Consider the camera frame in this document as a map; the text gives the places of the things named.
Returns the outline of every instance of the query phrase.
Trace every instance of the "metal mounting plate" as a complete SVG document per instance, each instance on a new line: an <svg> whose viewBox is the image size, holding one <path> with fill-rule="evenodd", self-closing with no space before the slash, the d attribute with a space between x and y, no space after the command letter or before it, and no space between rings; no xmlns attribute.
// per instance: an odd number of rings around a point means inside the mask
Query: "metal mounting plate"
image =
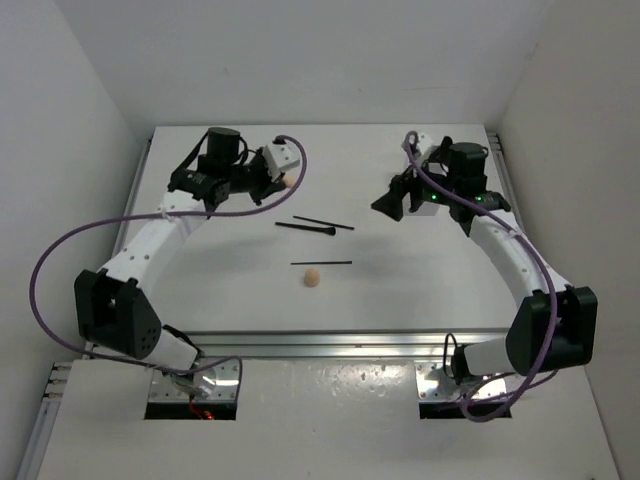
<svg viewBox="0 0 640 480"><path fill-rule="evenodd" d="M442 361L415 361L416 385L420 403L455 402L473 385L456 385L442 370ZM472 398L480 400L506 393L503 379L495 380L481 388Z"/></svg>
<svg viewBox="0 0 640 480"><path fill-rule="evenodd" d="M215 361L215 358L203 358L201 362L208 363ZM203 377L206 379L207 388L211 389L208 396L196 397L194 404L198 403L234 403L238 382L240 380L240 368L237 360L228 360L213 367ZM180 391L174 385L168 375L154 371L149 387L149 403L188 403L189 395Z"/></svg>

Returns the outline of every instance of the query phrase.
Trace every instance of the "white table surface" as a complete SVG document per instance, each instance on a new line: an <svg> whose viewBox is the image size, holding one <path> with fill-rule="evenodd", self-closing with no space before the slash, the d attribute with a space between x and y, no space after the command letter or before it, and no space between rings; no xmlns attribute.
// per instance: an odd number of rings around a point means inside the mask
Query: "white table surface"
<svg viewBox="0 0 640 480"><path fill-rule="evenodd" d="M143 420L151 372L74 363L40 480L617 480L583 368L512 419L419 420L413 365L246 361L236 421Z"/></svg>
<svg viewBox="0 0 640 480"><path fill-rule="evenodd" d="M214 218L196 231L151 294L162 321L191 332L508 327L516 312L508 288L446 207L400 223L370 209L405 167L400 143L412 128L436 142L450 135L488 147L481 125L238 127L253 148L278 134L300 140L309 156L307 177L268 213ZM205 131L156 129L133 213L155 210L171 172ZM502 192L491 156L486 173L488 188ZM250 208L248 195L236 195L221 210ZM292 215L356 230L328 237L273 225ZM131 225L127 239L139 228ZM354 264L320 266L320 285L305 288L307 267L289 263L314 260Z"/></svg>

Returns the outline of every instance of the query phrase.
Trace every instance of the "black joint housing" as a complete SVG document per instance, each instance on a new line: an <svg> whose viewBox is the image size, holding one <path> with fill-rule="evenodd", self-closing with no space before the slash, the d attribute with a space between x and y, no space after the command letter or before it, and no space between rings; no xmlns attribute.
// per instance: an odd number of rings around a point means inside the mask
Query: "black joint housing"
<svg viewBox="0 0 640 480"><path fill-rule="evenodd" d="M211 127L207 130L207 153L198 159L198 170L216 175L218 168L230 166L238 159L239 150L240 132L230 128Z"/></svg>
<svg viewBox="0 0 640 480"><path fill-rule="evenodd" d="M139 360L155 348L161 323L135 280L84 270L74 291L82 338Z"/></svg>
<svg viewBox="0 0 640 480"><path fill-rule="evenodd" d="M596 295L589 287L568 286L556 296L560 320L541 372L586 365L593 355L598 310ZM550 315L548 293L537 291L522 301L506 337L509 361L520 375L531 370L542 348Z"/></svg>
<svg viewBox="0 0 640 480"><path fill-rule="evenodd" d="M467 357L464 354L465 345L460 345L453 351L451 357L451 373L456 382L460 383L465 378L471 377L469 372L469 365L467 364Z"/></svg>
<svg viewBox="0 0 640 480"><path fill-rule="evenodd" d="M229 198L231 184L228 179L211 177L204 173L180 169L173 172L169 191L181 190L193 194L196 200L204 200L208 211L213 211Z"/></svg>
<svg viewBox="0 0 640 480"><path fill-rule="evenodd" d="M509 205L509 202L507 202L498 192L485 191L484 193L467 197L467 200L483 207L485 210L511 211L511 205ZM471 234L471 224L473 219L478 215L478 213L458 202L451 202L449 207L449 215L451 215L451 218L460 225L462 231L464 231L465 235L468 237Z"/></svg>

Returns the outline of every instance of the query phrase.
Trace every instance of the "black stick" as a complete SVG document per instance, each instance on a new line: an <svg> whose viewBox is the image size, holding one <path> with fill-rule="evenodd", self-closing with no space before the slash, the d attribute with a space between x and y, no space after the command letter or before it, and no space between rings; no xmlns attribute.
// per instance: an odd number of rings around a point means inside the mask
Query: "black stick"
<svg viewBox="0 0 640 480"><path fill-rule="evenodd" d="M341 260L336 262L293 262L291 265L351 265L351 260Z"/></svg>
<svg viewBox="0 0 640 480"><path fill-rule="evenodd" d="M294 215L293 218L298 220L304 220L305 222L313 222L313 223L319 223L320 225L328 225L330 227L344 228L345 230L355 230L354 227L349 227L348 225L340 225L339 223L331 223L331 222L325 222L323 220L315 220L313 218L299 217L298 215Z"/></svg>
<svg viewBox="0 0 640 480"><path fill-rule="evenodd" d="M309 225L298 225L296 223L283 223L276 222L278 227L287 227L287 228L295 228L296 230L306 230L307 232L318 232L318 233L326 233L327 235L331 235L332 237L336 234L335 227L310 227Z"/></svg>

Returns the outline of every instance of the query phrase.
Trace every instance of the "rectangular cutout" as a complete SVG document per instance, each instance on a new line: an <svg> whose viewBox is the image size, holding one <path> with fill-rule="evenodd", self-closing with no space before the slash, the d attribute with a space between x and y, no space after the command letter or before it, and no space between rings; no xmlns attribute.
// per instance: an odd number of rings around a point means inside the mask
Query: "rectangular cutout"
<svg viewBox="0 0 640 480"><path fill-rule="evenodd" d="M502 405L501 402L495 403L480 403L469 407L469 413L472 415L487 415L495 411ZM460 407L455 403L421 403L420 404L420 419L429 420L451 420L455 418L461 418L466 420L465 416L460 411ZM507 409L498 418L512 418L511 409Z"/></svg>
<svg viewBox="0 0 640 480"><path fill-rule="evenodd" d="M180 403L147 403L144 413L145 420L235 420L236 405L222 403L195 403L194 407L201 412L203 418L199 418L189 409L189 404ZM206 418L205 412L209 412L212 418Z"/></svg>

